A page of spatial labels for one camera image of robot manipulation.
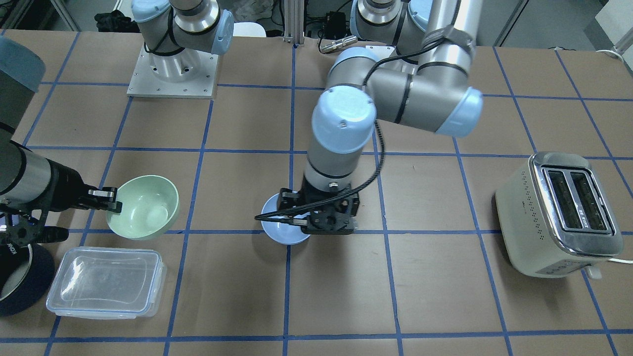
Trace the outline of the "silver robot arm with blue joints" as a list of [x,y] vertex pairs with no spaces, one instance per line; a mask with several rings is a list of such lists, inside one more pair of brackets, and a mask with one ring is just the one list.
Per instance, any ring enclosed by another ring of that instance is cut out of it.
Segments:
[[339,54],[312,114],[303,179],[321,191],[351,185],[376,120],[453,137],[482,113],[468,85],[481,0],[356,0],[350,26],[361,39],[394,47],[391,65],[364,47]]

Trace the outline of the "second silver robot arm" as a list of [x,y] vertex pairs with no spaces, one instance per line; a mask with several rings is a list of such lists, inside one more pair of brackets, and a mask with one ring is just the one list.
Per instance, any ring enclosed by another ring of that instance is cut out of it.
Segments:
[[[47,214],[72,208],[105,211],[111,230],[127,239],[150,240],[167,232],[181,202],[168,178],[147,175],[120,187],[94,187],[76,170],[12,140],[44,72],[34,52],[1,39],[1,213],[8,223],[2,242],[63,241],[68,230],[47,226]],[[281,189],[255,217],[271,238],[292,245],[310,234],[354,232],[358,189],[351,189],[350,176],[374,119],[368,95],[353,87],[334,86],[319,97],[302,189]]]

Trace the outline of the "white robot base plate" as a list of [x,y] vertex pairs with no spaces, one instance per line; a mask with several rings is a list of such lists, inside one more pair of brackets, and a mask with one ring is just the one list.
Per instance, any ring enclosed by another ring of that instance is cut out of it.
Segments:
[[184,49],[174,56],[140,50],[127,90],[129,97],[213,99],[220,55]]

